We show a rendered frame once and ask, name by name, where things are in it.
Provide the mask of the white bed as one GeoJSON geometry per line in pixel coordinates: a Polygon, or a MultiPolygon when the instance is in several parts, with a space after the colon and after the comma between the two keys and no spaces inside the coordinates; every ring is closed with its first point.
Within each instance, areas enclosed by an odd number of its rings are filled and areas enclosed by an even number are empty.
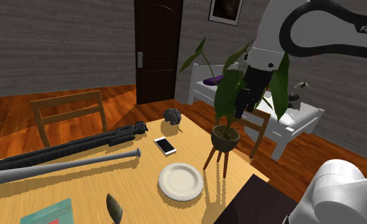
{"type": "MultiPolygon", "coordinates": [[[[222,69],[222,65],[193,64],[188,104],[192,104],[194,99],[200,99],[210,106],[214,105],[216,87],[205,85],[203,81],[213,74],[220,75],[222,69]]],[[[278,119],[272,108],[267,105],[268,103],[273,103],[270,92],[265,93],[265,100],[261,101],[257,109],[270,114],[264,136],[276,143],[271,158],[277,161],[283,154],[287,144],[296,136],[302,132],[312,133],[324,110],[301,103],[299,110],[287,109],[284,115],[278,119]]]]}

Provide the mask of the potted plant on wooden stand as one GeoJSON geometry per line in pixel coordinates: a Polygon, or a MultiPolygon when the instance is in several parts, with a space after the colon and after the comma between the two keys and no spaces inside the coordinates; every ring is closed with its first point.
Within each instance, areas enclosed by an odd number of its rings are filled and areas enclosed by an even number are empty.
{"type": "MultiPolygon", "coordinates": [[[[209,154],[208,159],[204,165],[206,168],[211,161],[211,158],[218,152],[220,157],[225,155],[223,176],[226,176],[228,156],[240,139],[240,134],[232,127],[232,123],[235,122],[235,100],[241,88],[245,87],[243,78],[245,72],[233,69],[232,65],[236,60],[246,53],[248,46],[245,46],[240,51],[232,54],[228,57],[223,65],[221,73],[221,81],[216,83],[216,95],[214,98],[214,110],[216,124],[211,132],[211,141],[213,148],[209,154]]],[[[287,95],[287,83],[288,83],[288,69],[289,69],[289,56],[285,53],[280,60],[280,64],[277,69],[270,70],[272,77],[270,83],[265,88],[261,99],[256,103],[255,108],[264,99],[264,94],[267,89],[271,90],[273,104],[271,107],[280,119],[286,112],[288,107],[288,95],[287,95]]]]}

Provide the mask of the dark grey lumpy rock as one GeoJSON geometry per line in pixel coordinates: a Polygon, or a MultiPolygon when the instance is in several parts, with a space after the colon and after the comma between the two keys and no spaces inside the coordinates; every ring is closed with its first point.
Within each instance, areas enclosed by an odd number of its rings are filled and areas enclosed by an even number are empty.
{"type": "Polygon", "coordinates": [[[181,112],[176,108],[169,108],[164,111],[163,117],[171,125],[179,125],[181,121],[181,112]]]}

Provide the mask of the dark brown door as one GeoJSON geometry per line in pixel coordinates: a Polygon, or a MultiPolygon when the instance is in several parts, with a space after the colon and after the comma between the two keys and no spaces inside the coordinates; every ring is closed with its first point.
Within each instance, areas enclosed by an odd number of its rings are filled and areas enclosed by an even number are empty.
{"type": "Polygon", "coordinates": [[[134,0],[138,104],[173,99],[183,0],[134,0]]]}

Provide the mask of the white smartphone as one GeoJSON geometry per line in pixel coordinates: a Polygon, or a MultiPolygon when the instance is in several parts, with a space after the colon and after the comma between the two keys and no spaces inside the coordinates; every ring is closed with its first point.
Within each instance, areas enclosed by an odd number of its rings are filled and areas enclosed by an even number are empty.
{"type": "Polygon", "coordinates": [[[163,152],[164,155],[170,155],[176,152],[175,147],[173,147],[173,145],[171,145],[165,137],[159,137],[157,139],[154,139],[153,141],[163,152]]]}

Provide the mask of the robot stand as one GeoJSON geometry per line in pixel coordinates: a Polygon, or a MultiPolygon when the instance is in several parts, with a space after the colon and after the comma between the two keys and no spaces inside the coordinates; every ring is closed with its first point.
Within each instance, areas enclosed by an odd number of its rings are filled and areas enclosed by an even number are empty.
{"type": "Polygon", "coordinates": [[[297,202],[252,175],[214,224],[283,224],[297,202]]]}

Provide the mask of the white round plate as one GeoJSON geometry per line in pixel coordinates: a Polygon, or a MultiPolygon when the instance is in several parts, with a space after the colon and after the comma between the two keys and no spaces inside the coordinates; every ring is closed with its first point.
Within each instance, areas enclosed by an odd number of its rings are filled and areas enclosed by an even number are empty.
{"type": "Polygon", "coordinates": [[[168,198],[176,201],[195,199],[204,187],[202,175],[186,163],[173,163],[164,167],[158,177],[158,184],[168,198]]]}

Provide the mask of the olive pointed stone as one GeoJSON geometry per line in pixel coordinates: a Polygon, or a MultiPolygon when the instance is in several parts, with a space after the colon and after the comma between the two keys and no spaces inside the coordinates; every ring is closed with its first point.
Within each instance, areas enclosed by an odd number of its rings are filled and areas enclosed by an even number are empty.
{"type": "Polygon", "coordinates": [[[109,193],[106,197],[106,206],[108,213],[114,224],[120,224],[123,215],[123,209],[118,201],[109,193]]]}

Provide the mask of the wooden chair with slatted back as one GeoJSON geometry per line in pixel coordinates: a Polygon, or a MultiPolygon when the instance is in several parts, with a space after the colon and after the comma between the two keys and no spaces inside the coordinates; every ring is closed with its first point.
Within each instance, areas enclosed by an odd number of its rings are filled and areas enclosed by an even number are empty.
{"type": "Polygon", "coordinates": [[[39,131],[39,136],[43,142],[43,145],[46,148],[50,147],[50,142],[46,135],[45,125],[48,125],[51,123],[61,122],[64,120],[77,118],[79,116],[84,116],[84,115],[89,115],[91,113],[99,112],[101,121],[102,121],[102,130],[103,132],[107,132],[106,114],[104,111],[102,97],[101,97],[99,90],[31,101],[31,107],[33,110],[33,114],[34,114],[34,118],[36,121],[38,131],[39,131]],[[52,116],[46,116],[46,117],[41,116],[41,112],[40,112],[41,108],[49,108],[52,106],[58,106],[62,104],[84,101],[87,99],[97,99],[97,106],[78,109],[75,111],[69,111],[66,113],[61,113],[61,114],[52,115],[52,116]]]}

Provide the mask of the long black rifle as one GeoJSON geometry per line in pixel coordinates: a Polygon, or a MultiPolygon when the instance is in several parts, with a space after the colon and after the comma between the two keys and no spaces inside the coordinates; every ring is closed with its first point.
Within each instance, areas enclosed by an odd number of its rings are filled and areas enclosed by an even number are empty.
{"type": "Polygon", "coordinates": [[[135,135],[143,134],[146,131],[148,131],[146,124],[140,121],[136,122],[134,125],[126,125],[102,134],[84,137],[69,141],[68,143],[4,158],[0,160],[0,171],[42,164],[107,144],[109,146],[114,146],[125,143],[134,140],[135,135]]]}

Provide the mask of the grey baseball bat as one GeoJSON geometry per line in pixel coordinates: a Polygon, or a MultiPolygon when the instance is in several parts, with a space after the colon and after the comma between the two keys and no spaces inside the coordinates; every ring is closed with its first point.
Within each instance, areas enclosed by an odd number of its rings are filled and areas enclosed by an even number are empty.
{"type": "Polygon", "coordinates": [[[84,160],[72,161],[72,162],[62,162],[57,164],[49,164],[49,165],[37,165],[32,167],[23,167],[16,169],[8,169],[0,171],[0,184],[8,183],[11,181],[16,181],[19,179],[30,178],[33,176],[39,176],[42,174],[60,171],[72,167],[94,164],[98,162],[105,162],[109,160],[115,160],[119,158],[127,158],[127,157],[141,157],[141,149],[137,148],[136,150],[118,153],[115,155],[107,155],[103,157],[89,158],[84,160]]]}

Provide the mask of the teal book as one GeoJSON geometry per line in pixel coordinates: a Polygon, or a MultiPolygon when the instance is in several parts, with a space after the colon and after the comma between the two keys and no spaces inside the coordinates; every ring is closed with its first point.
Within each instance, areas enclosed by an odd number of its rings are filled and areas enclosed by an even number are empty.
{"type": "Polygon", "coordinates": [[[20,219],[20,224],[74,224],[71,199],[62,200],[20,219]]]}

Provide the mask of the framed wall picture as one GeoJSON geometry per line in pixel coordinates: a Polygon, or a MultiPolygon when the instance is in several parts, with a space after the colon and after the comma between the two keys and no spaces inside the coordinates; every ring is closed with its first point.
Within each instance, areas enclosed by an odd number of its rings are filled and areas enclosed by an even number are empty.
{"type": "Polygon", "coordinates": [[[242,3],[243,0],[211,0],[208,20],[237,26],[242,3]]]}

